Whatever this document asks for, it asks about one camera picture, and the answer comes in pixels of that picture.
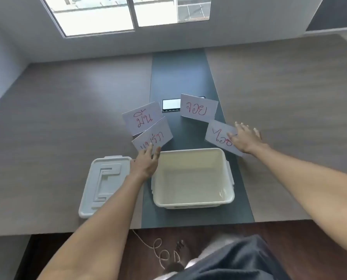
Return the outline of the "person's right forearm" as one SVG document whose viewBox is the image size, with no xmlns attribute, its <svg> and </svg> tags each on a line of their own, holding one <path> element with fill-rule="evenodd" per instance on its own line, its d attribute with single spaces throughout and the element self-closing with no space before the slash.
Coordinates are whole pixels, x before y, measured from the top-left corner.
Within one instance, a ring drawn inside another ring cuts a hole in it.
<svg viewBox="0 0 347 280">
<path fill-rule="evenodd" d="M 289 191 L 312 220 L 347 251 L 347 174 L 282 154 L 259 143 L 246 147 Z"/>
</svg>

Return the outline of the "person's bare foot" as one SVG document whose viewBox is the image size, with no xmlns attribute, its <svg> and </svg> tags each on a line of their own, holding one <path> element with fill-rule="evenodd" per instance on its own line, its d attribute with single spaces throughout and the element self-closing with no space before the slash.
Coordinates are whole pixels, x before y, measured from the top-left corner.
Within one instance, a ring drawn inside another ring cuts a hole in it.
<svg viewBox="0 0 347 280">
<path fill-rule="evenodd" d="M 191 259 L 192 253 L 190 246 L 188 246 L 184 240 L 179 240 L 174 250 L 174 261 L 164 269 L 163 274 L 179 273 L 183 271 Z"/>
</svg>

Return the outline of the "person's left forearm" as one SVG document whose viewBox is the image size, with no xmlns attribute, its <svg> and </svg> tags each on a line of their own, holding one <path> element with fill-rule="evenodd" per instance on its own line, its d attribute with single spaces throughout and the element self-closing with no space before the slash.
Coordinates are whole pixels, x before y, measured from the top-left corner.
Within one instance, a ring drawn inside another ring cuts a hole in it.
<svg viewBox="0 0 347 280">
<path fill-rule="evenodd" d="M 117 280 L 135 204 L 152 176 L 134 172 L 53 255 L 37 280 Z"/>
</svg>

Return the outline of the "white framed window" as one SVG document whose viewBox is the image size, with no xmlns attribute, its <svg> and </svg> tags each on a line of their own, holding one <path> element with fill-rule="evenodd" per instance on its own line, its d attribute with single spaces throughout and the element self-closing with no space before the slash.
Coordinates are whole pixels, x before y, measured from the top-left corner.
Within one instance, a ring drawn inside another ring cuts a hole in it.
<svg viewBox="0 0 347 280">
<path fill-rule="evenodd" d="M 64 37 L 208 21 L 212 0 L 42 0 Z"/>
</svg>

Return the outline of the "dark grey cabinet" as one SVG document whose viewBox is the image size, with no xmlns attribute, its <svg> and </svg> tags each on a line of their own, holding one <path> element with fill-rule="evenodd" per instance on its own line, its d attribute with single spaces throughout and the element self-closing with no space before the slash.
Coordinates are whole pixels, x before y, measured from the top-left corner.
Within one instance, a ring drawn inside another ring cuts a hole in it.
<svg viewBox="0 0 347 280">
<path fill-rule="evenodd" d="M 306 31 L 347 28 L 347 0 L 322 0 Z"/>
</svg>

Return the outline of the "person's left hand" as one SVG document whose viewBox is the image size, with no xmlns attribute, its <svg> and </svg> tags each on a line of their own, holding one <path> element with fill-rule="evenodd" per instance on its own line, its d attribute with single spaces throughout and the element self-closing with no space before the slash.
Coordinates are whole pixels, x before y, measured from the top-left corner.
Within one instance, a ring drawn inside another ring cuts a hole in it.
<svg viewBox="0 0 347 280">
<path fill-rule="evenodd" d="M 158 167 L 157 161 L 137 161 L 137 157 L 131 161 L 130 175 L 138 178 L 141 181 L 146 181 L 151 178 Z"/>
</svg>

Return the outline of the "white card with red writing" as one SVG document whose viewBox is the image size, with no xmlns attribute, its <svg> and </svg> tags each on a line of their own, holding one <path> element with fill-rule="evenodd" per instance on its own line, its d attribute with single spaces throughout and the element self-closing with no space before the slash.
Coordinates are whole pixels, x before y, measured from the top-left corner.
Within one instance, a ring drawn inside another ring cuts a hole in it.
<svg viewBox="0 0 347 280">
<path fill-rule="evenodd" d="M 147 150 L 148 146 L 152 145 L 152 152 L 154 152 L 157 147 L 164 146 L 172 138 L 173 135 L 169 127 L 167 117 L 163 117 L 161 120 L 136 137 L 132 141 L 132 144 L 138 151 Z"/>
<path fill-rule="evenodd" d="M 238 135 L 235 127 L 216 120 L 211 120 L 208 123 L 205 140 L 223 150 L 242 157 L 244 153 L 233 145 L 231 139 L 228 137 L 228 133 L 235 136 Z"/>
<path fill-rule="evenodd" d="M 158 102 L 152 102 L 137 109 L 122 114 L 123 120 L 132 136 L 143 133 L 163 118 Z"/>
<path fill-rule="evenodd" d="M 219 102 L 187 94 L 180 96 L 180 115 L 198 121 L 214 120 Z"/>
</svg>

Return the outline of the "white plastic storage box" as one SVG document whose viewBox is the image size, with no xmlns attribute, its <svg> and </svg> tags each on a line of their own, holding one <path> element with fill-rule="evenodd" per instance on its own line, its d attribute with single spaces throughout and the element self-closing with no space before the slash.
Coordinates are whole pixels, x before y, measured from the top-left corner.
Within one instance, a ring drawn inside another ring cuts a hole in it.
<svg viewBox="0 0 347 280">
<path fill-rule="evenodd" d="M 165 209 L 230 204 L 235 199 L 234 184 L 220 148 L 162 151 L 151 179 L 153 202 Z"/>
</svg>

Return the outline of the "person's right hand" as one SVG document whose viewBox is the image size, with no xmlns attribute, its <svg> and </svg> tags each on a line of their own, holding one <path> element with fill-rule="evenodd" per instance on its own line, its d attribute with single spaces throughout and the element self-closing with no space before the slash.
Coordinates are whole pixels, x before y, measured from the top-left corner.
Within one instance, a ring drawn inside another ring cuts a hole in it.
<svg viewBox="0 0 347 280">
<path fill-rule="evenodd" d="M 238 150 L 240 150 L 243 153 L 255 155 L 257 151 L 260 149 L 269 149 L 270 146 L 264 142 L 258 141 L 255 133 L 259 132 L 257 128 L 252 128 L 248 125 L 250 129 L 250 135 L 249 136 L 240 136 L 240 124 L 238 122 L 235 122 L 235 129 L 238 132 L 238 139 L 240 143 L 238 145 L 234 145 Z"/>
</svg>

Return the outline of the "person's dark grey shorts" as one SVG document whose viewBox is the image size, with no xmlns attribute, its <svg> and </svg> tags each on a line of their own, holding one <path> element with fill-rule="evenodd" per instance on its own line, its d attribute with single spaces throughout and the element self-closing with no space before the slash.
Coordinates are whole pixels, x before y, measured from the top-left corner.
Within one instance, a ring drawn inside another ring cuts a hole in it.
<svg viewBox="0 0 347 280">
<path fill-rule="evenodd" d="M 260 235 L 221 235 L 194 258 L 177 243 L 180 262 L 167 266 L 155 280 L 291 280 Z"/>
</svg>

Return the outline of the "white plastic box lid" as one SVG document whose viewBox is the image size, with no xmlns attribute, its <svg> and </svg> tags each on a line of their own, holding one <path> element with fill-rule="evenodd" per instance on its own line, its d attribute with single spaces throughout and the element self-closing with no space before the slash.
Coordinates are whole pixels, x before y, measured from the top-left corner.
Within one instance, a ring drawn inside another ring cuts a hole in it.
<svg viewBox="0 0 347 280">
<path fill-rule="evenodd" d="M 121 187 L 130 173 L 131 157 L 106 156 L 95 159 L 89 169 L 78 215 L 91 217 Z"/>
</svg>

